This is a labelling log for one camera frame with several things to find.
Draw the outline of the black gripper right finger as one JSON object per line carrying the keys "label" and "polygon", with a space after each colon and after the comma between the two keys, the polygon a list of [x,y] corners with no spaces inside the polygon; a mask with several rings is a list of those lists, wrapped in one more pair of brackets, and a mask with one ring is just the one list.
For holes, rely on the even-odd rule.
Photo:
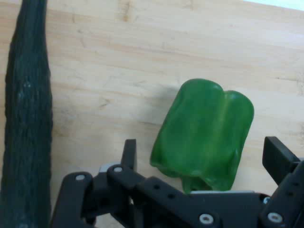
{"label": "black gripper right finger", "polygon": [[266,137],[262,164],[278,185],[259,214],[264,228],[304,226],[304,162],[277,137]]}

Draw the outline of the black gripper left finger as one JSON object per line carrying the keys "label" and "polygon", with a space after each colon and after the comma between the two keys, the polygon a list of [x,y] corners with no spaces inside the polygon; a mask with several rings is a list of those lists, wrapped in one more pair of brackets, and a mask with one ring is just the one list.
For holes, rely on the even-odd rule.
{"label": "black gripper left finger", "polygon": [[136,140],[124,143],[121,162],[93,177],[74,172],[64,177],[52,228],[94,228],[97,217],[110,214],[125,228],[152,227],[151,208],[136,189],[144,177],[136,172]]}

